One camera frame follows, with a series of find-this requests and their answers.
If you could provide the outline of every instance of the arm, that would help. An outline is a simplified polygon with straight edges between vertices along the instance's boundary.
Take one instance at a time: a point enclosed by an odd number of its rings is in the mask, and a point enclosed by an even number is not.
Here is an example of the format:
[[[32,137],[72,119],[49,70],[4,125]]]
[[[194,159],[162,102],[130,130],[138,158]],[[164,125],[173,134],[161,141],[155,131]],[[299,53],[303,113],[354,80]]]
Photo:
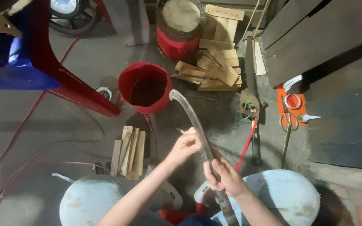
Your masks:
[[[234,170],[233,165],[218,152],[218,159],[213,160],[213,169],[220,175],[218,182],[209,166],[204,162],[205,177],[214,191],[226,190],[226,194],[233,197],[241,208],[242,213],[252,226],[283,226],[279,219],[249,190],[248,185]]]
[[[129,225],[148,199],[160,188],[175,169],[181,166],[193,153],[201,149],[197,144],[189,146],[190,143],[197,139],[198,137],[193,128],[181,136],[167,158],[120,199],[103,217],[98,226]]]

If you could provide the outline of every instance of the knife handle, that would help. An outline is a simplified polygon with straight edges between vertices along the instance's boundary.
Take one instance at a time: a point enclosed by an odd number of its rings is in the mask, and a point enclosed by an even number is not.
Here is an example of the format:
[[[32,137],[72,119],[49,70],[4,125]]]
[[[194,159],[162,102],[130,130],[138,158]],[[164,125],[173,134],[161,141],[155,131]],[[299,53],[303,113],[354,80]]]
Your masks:
[[[252,135],[252,165],[257,166],[261,163],[261,141],[259,139],[259,127],[257,125]]]

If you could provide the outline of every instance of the light blue pants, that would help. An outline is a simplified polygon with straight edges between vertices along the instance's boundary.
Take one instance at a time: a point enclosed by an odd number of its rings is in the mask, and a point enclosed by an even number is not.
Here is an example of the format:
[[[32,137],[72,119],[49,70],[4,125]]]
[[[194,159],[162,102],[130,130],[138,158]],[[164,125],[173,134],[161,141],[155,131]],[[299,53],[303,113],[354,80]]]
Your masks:
[[[319,195],[314,186],[302,175],[288,170],[269,170],[243,178],[250,190],[285,225],[310,226],[319,211]],[[86,176],[73,183],[65,192],[59,208],[63,226],[96,226],[103,216],[136,183],[110,175]],[[170,226],[158,210],[163,206],[157,193],[148,202],[133,225]],[[241,209],[230,197],[231,205],[240,225],[249,225]],[[212,218],[227,226],[222,212]]]

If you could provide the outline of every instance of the red bucket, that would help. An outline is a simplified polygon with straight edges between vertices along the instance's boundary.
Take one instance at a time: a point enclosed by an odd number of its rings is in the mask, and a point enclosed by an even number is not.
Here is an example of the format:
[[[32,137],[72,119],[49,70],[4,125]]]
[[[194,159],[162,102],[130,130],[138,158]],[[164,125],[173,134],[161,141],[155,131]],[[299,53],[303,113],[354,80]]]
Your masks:
[[[118,79],[118,90],[124,100],[142,114],[154,114],[167,106],[172,89],[167,71],[146,62],[127,67]]]

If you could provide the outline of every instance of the human hand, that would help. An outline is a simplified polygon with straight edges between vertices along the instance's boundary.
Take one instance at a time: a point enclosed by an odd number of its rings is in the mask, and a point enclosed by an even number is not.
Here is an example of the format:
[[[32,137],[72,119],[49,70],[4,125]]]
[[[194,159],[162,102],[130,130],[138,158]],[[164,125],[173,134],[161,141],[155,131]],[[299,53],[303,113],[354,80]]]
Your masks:
[[[184,135],[178,138],[173,149],[168,154],[166,161],[175,167],[181,166],[195,152],[201,150],[198,135],[191,127]]]
[[[219,174],[220,182],[214,177],[209,162],[204,162],[204,174],[210,188],[213,191],[222,191],[223,189],[226,189],[226,194],[234,198],[249,192],[247,184],[240,175],[238,175],[237,171],[235,171],[233,165],[217,150],[214,150],[214,154],[220,159],[220,161],[216,159],[212,161],[212,167],[214,171]]]

